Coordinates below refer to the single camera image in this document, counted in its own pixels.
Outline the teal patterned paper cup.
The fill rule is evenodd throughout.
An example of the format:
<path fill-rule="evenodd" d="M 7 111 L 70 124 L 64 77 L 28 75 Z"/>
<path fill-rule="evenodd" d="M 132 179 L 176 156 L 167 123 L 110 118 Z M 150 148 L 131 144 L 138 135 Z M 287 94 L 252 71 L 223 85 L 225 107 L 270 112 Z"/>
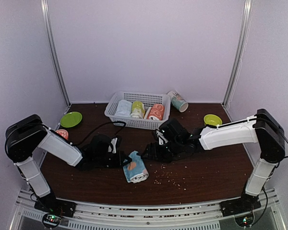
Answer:
<path fill-rule="evenodd" d="M 167 95 L 170 97 L 171 104 L 181 113 L 188 109 L 189 104 L 176 91 L 169 91 Z"/>

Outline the left aluminium frame post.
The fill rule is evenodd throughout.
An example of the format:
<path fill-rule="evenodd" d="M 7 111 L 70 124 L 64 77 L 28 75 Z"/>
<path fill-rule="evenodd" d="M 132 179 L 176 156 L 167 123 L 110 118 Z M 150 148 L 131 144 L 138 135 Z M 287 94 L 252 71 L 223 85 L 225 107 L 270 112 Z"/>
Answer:
<path fill-rule="evenodd" d="M 58 54 L 56 51 L 56 46 L 55 46 L 55 41 L 54 41 L 54 36 L 53 36 L 53 31 L 52 31 L 52 26 L 51 26 L 51 19 L 50 19 L 50 14 L 49 14 L 48 1 L 41 0 L 40 3 L 41 3 L 41 10 L 42 10 L 43 18 L 44 18 L 48 44 L 50 48 L 50 55 L 51 55 L 51 60 L 53 63 L 55 75 L 58 80 L 59 88 L 64 98 L 65 104 L 66 106 L 70 106 L 71 102 L 67 94 L 67 89 L 63 80 L 60 63 L 58 59 Z"/>

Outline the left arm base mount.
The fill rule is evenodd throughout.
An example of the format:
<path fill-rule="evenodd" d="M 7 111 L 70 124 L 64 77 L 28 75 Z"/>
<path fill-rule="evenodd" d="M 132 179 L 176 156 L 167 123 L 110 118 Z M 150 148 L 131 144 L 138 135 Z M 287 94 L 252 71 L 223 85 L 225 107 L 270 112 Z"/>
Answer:
<path fill-rule="evenodd" d="M 72 218 L 75 213 L 76 203 L 57 199 L 53 190 L 50 190 L 48 195 L 36 197 L 34 208 L 56 216 Z"/>

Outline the aluminium frame post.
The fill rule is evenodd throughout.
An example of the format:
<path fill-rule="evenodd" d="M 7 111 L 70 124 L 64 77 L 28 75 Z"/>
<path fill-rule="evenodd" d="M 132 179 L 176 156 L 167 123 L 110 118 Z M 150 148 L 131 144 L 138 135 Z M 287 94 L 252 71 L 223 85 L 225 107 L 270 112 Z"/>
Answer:
<path fill-rule="evenodd" d="M 226 109 L 229 109 L 230 107 L 230 102 L 232 101 L 234 91 L 238 83 L 238 77 L 239 77 L 240 68 L 242 65 L 242 56 L 246 47 L 248 33 L 249 33 L 252 6 L 253 6 L 253 0 L 244 1 L 243 16 L 241 20 L 240 35 L 238 39 L 236 54 L 235 54 L 229 82 L 228 82 L 228 87 L 227 87 L 224 100 L 223 100 L 223 106 Z"/>
<path fill-rule="evenodd" d="M 66 106 L 70 106 L 71 102 L 67 94 L 67 89 L 63 80 L 60 63 L 58 59 L 58 54 L 56 51 L 56 46 L 55 46 L 55 41 L 54 41 L 54 36 L 53 36 L 53 31 L 52 31 L 52 26 L 51 26 L 51 19 L 50 19 L 50 14 L 49 14 L 48 1 L 41 0 L 40 3 L 41 3 L 41 10 L 42 10 L 43 18 L 44 18 L 48 44 L 50 48 L 50 55 L 51 55 L 51 60 L 53 63 L 55 75 L 58 80 L 59 88 L 64 98 L 65 104 Z"/>

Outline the green bowl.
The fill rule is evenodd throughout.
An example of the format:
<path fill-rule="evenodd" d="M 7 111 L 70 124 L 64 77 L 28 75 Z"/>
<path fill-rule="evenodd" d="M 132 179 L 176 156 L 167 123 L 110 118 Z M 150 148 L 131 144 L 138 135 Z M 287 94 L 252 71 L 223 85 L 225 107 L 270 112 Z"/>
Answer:
<path fill-rule="evenodd" d="M 217 115 L 207 114 L 204 116 L 204 125 L 219 126 L 222 124 L 222 119 Z"/>

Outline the white rolled towel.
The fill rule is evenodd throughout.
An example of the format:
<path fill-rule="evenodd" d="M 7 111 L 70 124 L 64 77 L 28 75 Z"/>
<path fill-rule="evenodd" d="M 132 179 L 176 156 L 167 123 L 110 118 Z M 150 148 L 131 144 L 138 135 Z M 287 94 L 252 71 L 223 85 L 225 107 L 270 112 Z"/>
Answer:
<path fill-rule="evenodd" d="M 115 116 L 130 117 L 132 103 L 127 100 L 120 100 L 117 105 Z"/>

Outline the right aluminium frame post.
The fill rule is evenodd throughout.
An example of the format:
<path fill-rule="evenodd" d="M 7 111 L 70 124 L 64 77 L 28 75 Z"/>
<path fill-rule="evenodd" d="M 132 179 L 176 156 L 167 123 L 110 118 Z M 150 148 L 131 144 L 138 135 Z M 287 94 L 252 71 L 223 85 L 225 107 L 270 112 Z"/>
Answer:
<path fill-rule="evenodd" d="M 238 83 L 238 77 L 239 77 L 240 68 L 242 65 L 242 56 L 246 47 L 248 33 L 249 33 L 252 6 L 253 6 L 253 0 L 244 1 L 243 16 L 241 20 L 240 35 L 238 39 L 236 54 L 235 54 L 229 82 L 228 82 L 228 87 L 227 87 L 224 100 L 223 100 L 223 106 L 226 109 L 229 109 L 230 107 L 230 102 L 232 101 L 234 91 Z"/>

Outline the white plastic basket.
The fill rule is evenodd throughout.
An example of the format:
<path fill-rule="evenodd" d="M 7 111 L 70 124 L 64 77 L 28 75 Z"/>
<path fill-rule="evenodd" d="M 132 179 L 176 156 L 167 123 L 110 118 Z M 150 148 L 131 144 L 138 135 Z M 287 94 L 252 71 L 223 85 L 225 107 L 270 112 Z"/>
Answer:
<path fill-rule="evenodd" d="M 105 110 L 112 122 L 122 121 L 127 127 L 150 130 L 159 128 L 169 114 L 168 95 L 141 92 L 116 92 Z"/>

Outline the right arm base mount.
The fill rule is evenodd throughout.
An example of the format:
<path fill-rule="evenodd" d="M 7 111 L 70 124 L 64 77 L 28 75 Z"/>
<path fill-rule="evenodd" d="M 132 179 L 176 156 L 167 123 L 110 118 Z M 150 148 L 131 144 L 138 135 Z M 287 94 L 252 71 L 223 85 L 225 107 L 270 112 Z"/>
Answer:
<path fill-rule="evenodd" d="M 242 195 L 240 198 L 222 201 L 219 205 L 224 217 L 251 212 L 261 207 L 258 196 L 247 194 Z"/>

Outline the green rolled towel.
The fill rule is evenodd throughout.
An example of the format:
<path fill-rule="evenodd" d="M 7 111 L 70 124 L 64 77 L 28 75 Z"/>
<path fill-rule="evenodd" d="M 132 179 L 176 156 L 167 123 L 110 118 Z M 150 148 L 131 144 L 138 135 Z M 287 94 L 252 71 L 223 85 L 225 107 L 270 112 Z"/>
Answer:
<path fill-rule="evenodd" d="M 133 102 L 130 117 L 143 119 L 144 115 L 145 115 L 144 104 L 140 101 Z"/>

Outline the blue patterned towel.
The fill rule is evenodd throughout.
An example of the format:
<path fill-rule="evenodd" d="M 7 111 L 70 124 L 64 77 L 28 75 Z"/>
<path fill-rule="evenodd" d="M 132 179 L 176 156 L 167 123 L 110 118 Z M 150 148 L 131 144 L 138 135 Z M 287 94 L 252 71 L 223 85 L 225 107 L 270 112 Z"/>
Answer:
<path fill-rule="evenodd" d="M 138 151 L 131 152 L 129 157 L 132 161 L 123 167 L 126 181 L 135 184 L 146 180 L 149 173 Z"/>

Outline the green plate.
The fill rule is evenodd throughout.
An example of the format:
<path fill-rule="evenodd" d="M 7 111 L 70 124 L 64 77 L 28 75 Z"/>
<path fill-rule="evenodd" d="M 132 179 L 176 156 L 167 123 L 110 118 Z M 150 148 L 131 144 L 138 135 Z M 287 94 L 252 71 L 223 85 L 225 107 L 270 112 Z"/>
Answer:
<path fill-rule="evenodd" d="M 80 112 L 68 112 L 61 120 L 60 125 L 65 128 L 75 127 L 82 121 L 83 115 Z"/>

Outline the orange bunny towel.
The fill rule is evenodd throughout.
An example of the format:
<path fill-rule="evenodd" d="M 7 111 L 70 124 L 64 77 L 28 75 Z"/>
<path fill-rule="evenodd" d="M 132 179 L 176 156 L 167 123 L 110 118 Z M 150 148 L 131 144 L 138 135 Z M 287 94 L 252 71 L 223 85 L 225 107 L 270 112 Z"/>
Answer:
<path fill-rule="evenodd" d="M 146 113 L 146 119 L 161 121 L 163 119 L 165 108 L 162 104 L 154 104 L 149 107 Z"/>

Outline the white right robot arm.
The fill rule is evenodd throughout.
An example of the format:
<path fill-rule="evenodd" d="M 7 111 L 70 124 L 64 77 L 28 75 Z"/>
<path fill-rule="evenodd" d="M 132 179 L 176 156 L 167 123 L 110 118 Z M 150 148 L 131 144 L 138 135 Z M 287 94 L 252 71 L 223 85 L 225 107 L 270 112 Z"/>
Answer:
<path fill-rule="evenodd" d="M 285 158 L 285 137 L 282 126 L 265 109 L 253 116 L 224 125 L 205 125 L 189 132 L 175 118 L 162 123 L 153 131 L 154 143 L 146 146 L 142 159 L 172 162 L 175 157 L 193 155 L 218 147 L 244 143 L 258 143 L 260 157 L 244 187 L 243 196 L 237 200 L 237 208 L 247 211 L 255 203 L 274 168 Z"/>

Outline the front aluminium rail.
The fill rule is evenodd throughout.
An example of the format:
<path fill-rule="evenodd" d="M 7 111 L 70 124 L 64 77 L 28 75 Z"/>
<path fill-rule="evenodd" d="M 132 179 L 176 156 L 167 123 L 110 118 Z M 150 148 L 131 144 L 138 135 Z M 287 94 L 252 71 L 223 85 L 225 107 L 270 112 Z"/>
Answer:
<path fill-rule="evenodd" d="M 274 189 L 259 195 L 261 207 L 224 216 L 220 200 L 159 206 L 109 205 L 76 201 L 72 217 L 63 217 L 53 230 L 286 230 L 287 221 Z"/>

